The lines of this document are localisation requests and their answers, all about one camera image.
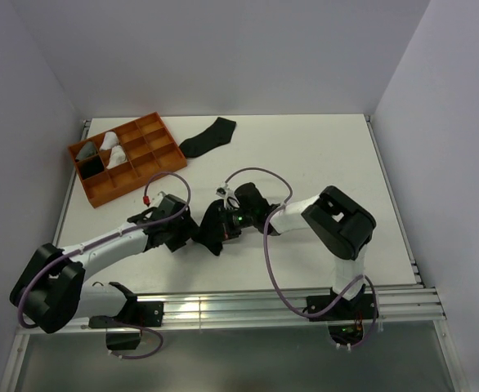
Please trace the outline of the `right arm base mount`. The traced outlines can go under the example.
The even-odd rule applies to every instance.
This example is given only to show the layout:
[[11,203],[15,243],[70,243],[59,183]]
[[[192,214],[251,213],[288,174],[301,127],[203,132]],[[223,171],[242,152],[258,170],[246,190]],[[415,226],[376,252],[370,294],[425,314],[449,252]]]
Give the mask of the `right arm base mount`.
[[[328,295],[306,297],[306,306],[302,309],[306,314],[315,314],[329,307],[336,295],[333,291]],[[340,299],[329,311],[311,321],[355,323],[370,321],[379,316],[371,293],[360,293],[352,300]]]

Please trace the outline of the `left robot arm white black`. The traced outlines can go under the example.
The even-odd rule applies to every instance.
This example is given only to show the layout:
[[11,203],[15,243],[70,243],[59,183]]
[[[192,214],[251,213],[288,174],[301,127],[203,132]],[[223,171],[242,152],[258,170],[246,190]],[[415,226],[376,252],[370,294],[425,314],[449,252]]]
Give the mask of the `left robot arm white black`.
[[62,329],[72,319],[102,319],[109,325],[137,321],[137,294],[121,283],[86,286],[94,274],[150,249],[171,252],[186,245],[198,229],[188,205],[172,194],[131,216],[109,233],[76,246],[40,246],[11,291],[9,300],[21,317],[46,333]]

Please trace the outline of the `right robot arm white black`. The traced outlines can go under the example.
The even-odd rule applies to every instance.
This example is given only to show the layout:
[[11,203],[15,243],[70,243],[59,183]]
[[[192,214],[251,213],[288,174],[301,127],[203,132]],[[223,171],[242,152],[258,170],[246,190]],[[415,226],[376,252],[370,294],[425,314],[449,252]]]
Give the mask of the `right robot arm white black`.
[[330,185],[316,196],[280,206],[270,204],[249,182],[218,206],[217,216],[223,231],[221,242],[239,237],[249,227],[268,236],[312,230],[334,256],[333,312],[347,319],[360,308],[365,253],[377,223],[337,187]]

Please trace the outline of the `black sock with white stripes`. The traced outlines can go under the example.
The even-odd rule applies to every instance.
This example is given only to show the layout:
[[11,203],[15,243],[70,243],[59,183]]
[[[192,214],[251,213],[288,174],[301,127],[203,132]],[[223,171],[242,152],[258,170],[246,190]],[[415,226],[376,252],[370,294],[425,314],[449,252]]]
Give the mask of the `black sock with white stripes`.
[[105,170],[99,155],[78,162],[79,175],[83,180],[96,176]]

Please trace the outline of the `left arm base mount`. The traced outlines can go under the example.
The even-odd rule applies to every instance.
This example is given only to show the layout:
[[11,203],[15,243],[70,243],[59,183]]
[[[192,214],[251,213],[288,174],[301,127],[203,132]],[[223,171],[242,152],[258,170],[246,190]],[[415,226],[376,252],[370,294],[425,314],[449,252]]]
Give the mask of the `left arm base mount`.
[[[154,330],[163,322],[163,302],[133,302],[125,305],[115,316],[95,316],[89,319],[91,329],[105,329],[105,345],[113,355],[123,359],[143,359],[158,353],[163,348],[163,335]],[[146,354],[132,354],[149,336],[156,338],[157,345]]]

